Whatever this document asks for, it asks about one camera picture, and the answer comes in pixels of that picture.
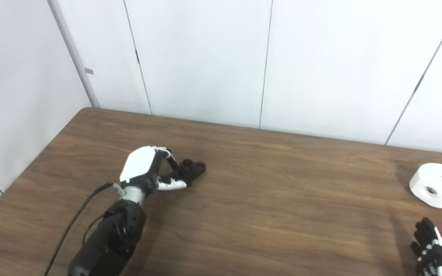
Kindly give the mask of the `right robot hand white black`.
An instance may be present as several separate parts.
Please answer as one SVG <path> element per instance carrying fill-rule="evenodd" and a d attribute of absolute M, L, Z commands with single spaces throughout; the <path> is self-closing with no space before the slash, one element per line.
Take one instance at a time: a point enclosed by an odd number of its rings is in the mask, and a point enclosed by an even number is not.
<path fill-rule="evenodd" d="M 415 240 L 410 244 L 416 255 L 417 276 L 442 276 L 442 236 L 429 218 L 417 222 Z"/>

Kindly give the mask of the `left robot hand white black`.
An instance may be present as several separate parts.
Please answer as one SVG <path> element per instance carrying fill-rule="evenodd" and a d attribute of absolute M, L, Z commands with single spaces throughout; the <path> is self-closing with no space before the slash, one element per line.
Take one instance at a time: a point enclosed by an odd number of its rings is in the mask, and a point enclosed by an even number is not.
<path fill-rule="evenodd" d="M 161 177 L 159 170 L 166 160 L 175 171 L 179 168 L 170 149 L 158 146 L 143 146 L 131 152 L 121 171 L 119 181 L 125 194 L 155 191 L 181 190 L 191 184 L 176 176 Z"/>

